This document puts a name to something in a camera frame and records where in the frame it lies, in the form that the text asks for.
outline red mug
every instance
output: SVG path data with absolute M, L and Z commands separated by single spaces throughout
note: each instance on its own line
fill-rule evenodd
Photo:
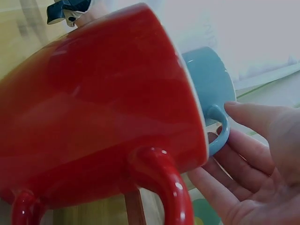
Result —
M 137 4 L 68 33 L 0 82 L 0 196 L 13 225 L 47 209 L 139 187 L 165 225 L 193 225 L 180 173 L 208 142 L 185 63 L 154 13 Z

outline colorful pattern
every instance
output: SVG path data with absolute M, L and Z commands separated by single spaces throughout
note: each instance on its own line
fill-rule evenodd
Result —
M 219 225 L 221 218 L 206 201 L 206 199 L 197 199 L 193 201 L 195 214 L 195 225 Z

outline blue mug handle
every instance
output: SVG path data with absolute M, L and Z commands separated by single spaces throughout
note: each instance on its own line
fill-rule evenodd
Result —
M 220 135 L 210 143 L 210 156 L 213 156 L 216 152 L 218 152 L 226 143 L 229 137 L 229 121 L 225 112 L 221 110 L 221 108 L 217 105 L 212 105 L 208 108 L 205 118 L 210 118 L 222 123 L 222 131 Z

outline mug rim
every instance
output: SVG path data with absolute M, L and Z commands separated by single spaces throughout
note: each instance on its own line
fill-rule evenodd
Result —
M 158 18 L 158 16 L 156 15 L 156 13 L 150 8 L 150 10 L 153 12 L 153 14 L 155 15 L 156 19 L 161 23 L 160 19 Z M 175 53 L 176 53 L 176 56 L 178 57 L 178 59 L 180 60 L 179 64 L 181 64 L 184 72 L 185 72 L 185 76 L 186 76 L 186 79 L 188 81 L 188 84 L 189 84 L 189 87 L 190 87 L 190 90 L 192 92 L 192 96 L 194 98 L 194 101 L 196 103 L 196 107 L 197 107 L 197 110 L 198 110 L 198 114 L 199 114 L 199 117 L 200 117 L 200 121 L 201 121 L 201 124 L 202 124 L 202 133 L 204 135 L 204 139 L 205 139 L 205 147 L 206 147 L 206 161 L 208 160 L 209 158 L 209 141 L 208 141 L 208 136 L 206 134 L 206 124 L 205 124 L 205 118 L 204 118 L 204 114 L 203 114 L 203 111 L 202 111 L 202 108 L 201 108 L 201 104 L 200 104 L 200 100 L 198 98 L 198 94 L 197 94 L 197 91 L 196 91 L 196 88 L 194 86 L 194 82 L 192 80 L 192 77 L 191 77 L 191 74 L 189 73 L 189 70 L 187 68 L 187 65 L 182 57 L 182 54 L 180 54 L 180 51 L 179 51 L 179 48 L 177 47 L 177 45 L 174 43 L 174 41 L 172 40 L 171 36 L 169 35 L 168 31 L 166 30 L 166 28 L 164 27 L 164 25 L 161 23 L 161 26 L 162 28 L 164 29 L 167 37 L 169 38 L 169 41 L 170 41 L 170 44 L 173 46 L 174 50 L 175 50 Z

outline black object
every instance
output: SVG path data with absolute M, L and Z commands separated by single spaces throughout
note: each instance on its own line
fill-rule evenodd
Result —
M 47 24 L 54 24 L 65 19 L 64 9 L 70 11 L 86 12 L 90 7 L 91 0 L 60 0 L 47 7 Z

